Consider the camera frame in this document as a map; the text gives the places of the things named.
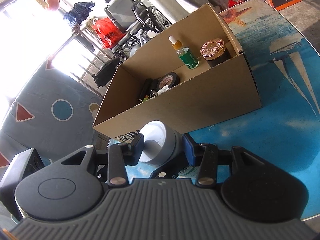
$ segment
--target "wheel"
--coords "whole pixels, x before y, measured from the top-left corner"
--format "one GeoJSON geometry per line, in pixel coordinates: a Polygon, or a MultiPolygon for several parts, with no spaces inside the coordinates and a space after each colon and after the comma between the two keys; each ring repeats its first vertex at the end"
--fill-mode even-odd
{"type": "Polygon", "coordinates": [[[155,28],[158,29],[158,32],[164,31],[168,28],[172,23],[167,19],[166,16],[163,15],[155,6],[150,6],[148,8],[149,16],[154,24],[155,28]]]}

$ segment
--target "orange starfish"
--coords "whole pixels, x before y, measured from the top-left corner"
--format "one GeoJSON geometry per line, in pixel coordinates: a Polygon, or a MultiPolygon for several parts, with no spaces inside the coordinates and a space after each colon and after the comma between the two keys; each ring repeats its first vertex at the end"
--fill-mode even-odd
{"type": "Polygon", "coordinates": [[[237,12],[236,9],[229,9],[227,11],[227,13],[222,13],[221,16],[222,18],[225,20],[225,22],[227,24],[231,23],[231,22],[235,22],[236,24],[245,27],[247,26],[243,21],[241,21],[240,19],[238,19],[238,17],[245,13],[246,11],[249,11],[251,9],[251,7],[243,9],[240,12],[237,12]]]}

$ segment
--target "floor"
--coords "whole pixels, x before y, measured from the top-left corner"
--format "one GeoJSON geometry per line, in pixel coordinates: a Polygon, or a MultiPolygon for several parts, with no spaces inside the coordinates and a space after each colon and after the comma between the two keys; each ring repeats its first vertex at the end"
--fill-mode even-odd
{"type": "MultiPolygon", "coordinates": [[[[280,11],[320,52],[320,0],[303,0],[280,11]]],[[[305,221],[320,233],[320,216],[305,221]]]]}

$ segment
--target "patterned lid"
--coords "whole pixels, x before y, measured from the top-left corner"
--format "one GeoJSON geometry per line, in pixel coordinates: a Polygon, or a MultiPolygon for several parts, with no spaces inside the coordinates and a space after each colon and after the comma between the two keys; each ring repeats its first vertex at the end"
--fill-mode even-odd
{"type": "Polygon", "coordinates": [[[223,39],[216,38],[206,42],[201,47],[200,54],[207,60],[213,60],[220,57],[225,50],[226,46],[223,39]]]}

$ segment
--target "table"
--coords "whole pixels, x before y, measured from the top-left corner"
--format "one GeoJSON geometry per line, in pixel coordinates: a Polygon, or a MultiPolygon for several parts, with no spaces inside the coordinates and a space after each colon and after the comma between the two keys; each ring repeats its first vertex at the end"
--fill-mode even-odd
{"type": "MultiPolygon", "coordinates": [[[[289,172],[308,188],[302,219],[320,214],[320,56],[280,13],[249,0],[221,13],[248,58],[262,108],[190,132],[220,149],[241,145],[289,172]]],[[[127,166],[129,179],[148,178],[145,164],[127,166]]],[[[218,182],[228,177],[219,167],[218,182]]]]}

